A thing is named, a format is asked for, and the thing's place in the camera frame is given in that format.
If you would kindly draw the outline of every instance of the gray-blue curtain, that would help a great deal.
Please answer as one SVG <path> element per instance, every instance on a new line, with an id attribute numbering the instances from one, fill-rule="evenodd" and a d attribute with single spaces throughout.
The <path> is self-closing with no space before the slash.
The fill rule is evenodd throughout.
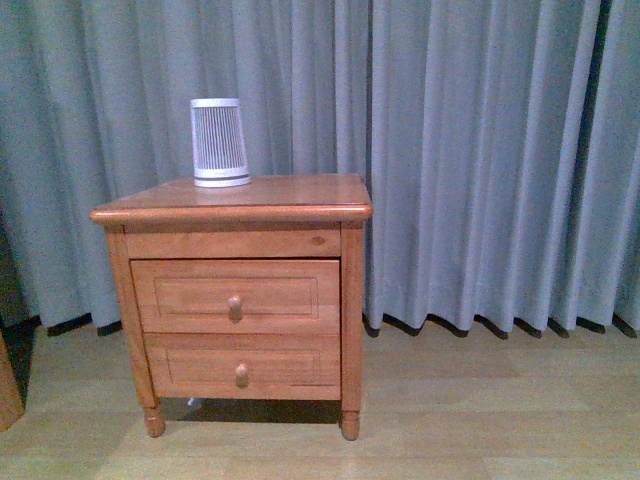
<path id="1" fill-rule="evenodd" d="M 237 96 L 252 174 L 367 179 L 373 327 L 640 328 L 640 4 L 612 2 L 585 132 L 599 9 L 2 2 L 0 199 L 32 314 L 118 320 L 89 212 L 189 176 L 189 100 Z"/>

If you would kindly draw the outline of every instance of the small white heater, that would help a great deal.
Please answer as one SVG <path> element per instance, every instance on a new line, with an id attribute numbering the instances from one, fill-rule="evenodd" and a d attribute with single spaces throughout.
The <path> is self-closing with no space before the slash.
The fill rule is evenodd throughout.
<path id="1" fill-rule="evenodd" d="M 251 181 L 237 98 L 191 100 L 191 135 L 197 187 L 232 187 Z"/>

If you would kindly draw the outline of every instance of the wooden nightstand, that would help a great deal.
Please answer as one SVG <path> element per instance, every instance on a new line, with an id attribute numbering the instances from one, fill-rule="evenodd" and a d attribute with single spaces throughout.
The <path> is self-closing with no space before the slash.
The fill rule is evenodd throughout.
<path id="1" fill-rule="evenodd" d="M 355 440 L 361 397 L 363 223 L 357 175 L 182 179 L 96 208 L 107 235 L 149 435 L 159 397 L 340 400 Z"/>

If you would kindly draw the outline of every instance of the wooden floor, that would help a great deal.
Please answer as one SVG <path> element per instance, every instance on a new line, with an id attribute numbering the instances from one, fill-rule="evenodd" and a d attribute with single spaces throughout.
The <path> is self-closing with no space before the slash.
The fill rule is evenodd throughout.
<path id="1" fill-rule="evenodd" d="M 39 330 L 0 478 L 640 478 L 640 341 L 614 328 L 504 341 L 480 325 L 467 338 L 384 326 L 365 337 L 356 442 L 335 403 L 213 400 L 195 413 L 167 400 L 167 431 L 151 439 L 122 332 Z"/>

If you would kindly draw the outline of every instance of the wooden knob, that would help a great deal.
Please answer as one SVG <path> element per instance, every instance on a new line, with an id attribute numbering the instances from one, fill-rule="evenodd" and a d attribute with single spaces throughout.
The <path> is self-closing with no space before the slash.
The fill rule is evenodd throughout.
<path id="1" fill-rule="evenodd" d="M 242 300 L 239 296 L 234 295 L 228 301 L 229 319 L 234 322 L 242 320 Z"/>
<path id="2" fill-rule="evenodd" d="M 244 363 L 241 363 L 236 368 L 236 386 L 238 388 L 245 388 L 249 385 L 249 370 Z"/>

